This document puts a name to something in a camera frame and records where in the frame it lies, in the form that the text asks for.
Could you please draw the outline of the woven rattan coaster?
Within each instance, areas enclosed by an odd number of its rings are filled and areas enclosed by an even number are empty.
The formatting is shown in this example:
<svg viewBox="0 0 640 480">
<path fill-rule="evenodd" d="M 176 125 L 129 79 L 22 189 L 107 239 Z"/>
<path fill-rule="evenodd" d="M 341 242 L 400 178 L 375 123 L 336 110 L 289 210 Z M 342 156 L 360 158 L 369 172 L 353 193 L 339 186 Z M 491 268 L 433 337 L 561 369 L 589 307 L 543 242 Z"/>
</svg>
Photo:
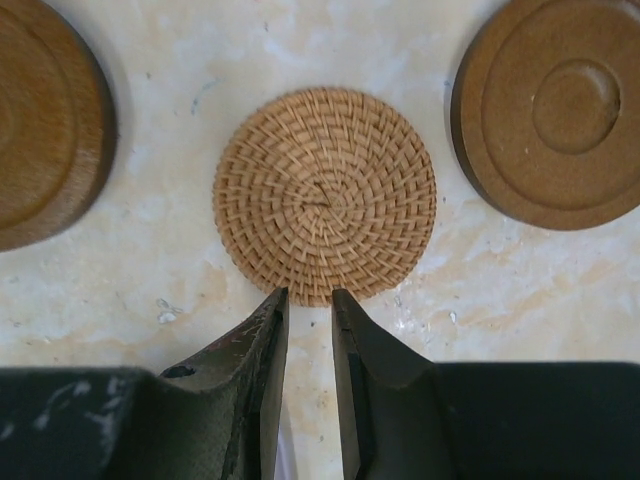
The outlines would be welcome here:
<svg viewBox="0 0 640 480">
<path fill-rule="evenodd" d="M 235 130 L 217 165 L 221 242 L 257 288 L 324 307 L 401 284 L 437 211 L 428 150 L 411 123 L 369 94 L 315 87 L 277 97 Z"/>
</svg>

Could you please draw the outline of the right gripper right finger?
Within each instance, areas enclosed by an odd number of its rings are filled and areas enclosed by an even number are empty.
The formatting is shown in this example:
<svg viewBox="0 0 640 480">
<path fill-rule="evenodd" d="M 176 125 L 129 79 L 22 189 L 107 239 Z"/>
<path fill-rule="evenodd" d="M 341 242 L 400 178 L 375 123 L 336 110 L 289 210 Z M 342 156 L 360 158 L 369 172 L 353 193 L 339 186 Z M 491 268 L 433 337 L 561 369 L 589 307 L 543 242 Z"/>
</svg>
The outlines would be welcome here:
<svg viewBox="0 0 640 480">
<path fill-rule="evenodd" d="M 332 347 L 345 478 L 449 478 L 432 364 L 346 289 L 332 294 Z"/>
</svg>

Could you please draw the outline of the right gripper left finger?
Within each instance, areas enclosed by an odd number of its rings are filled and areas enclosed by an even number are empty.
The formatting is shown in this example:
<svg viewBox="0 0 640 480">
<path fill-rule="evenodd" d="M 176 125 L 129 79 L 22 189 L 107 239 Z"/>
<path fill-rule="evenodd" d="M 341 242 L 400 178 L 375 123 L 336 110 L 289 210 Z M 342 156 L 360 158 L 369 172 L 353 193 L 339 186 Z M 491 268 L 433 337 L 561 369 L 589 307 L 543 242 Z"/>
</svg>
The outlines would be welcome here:
<svg viewBox="0 0 640 480">
<path fill-rule="evenodd" d="M 272 479 L 276 473 L 288 290 L 277 288 L 243 322 L 165 369 L 173 479 Z"/>
</svg>

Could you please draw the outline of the dark wooden coaster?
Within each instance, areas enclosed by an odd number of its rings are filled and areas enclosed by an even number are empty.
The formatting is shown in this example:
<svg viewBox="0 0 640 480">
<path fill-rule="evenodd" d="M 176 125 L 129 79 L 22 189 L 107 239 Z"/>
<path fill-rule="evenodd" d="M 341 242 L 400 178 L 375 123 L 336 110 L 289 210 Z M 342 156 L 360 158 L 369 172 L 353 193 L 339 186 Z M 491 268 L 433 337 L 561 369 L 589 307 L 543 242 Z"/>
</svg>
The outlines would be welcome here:
<svg viewBox="0 0 640 480">
<path fill-rule="evenodd" d="M 461 61 L 451 130 L 467 178 L 513 219 L 579 230 L 634 210 L 638 3 L 505 3 Z"/>
<path fill-rule="evenodd" d="M 1 248 L 69 228 L 115 158 L 116 106 L 82 36 L 43 1 L 1 4 Z"/>
</svg>

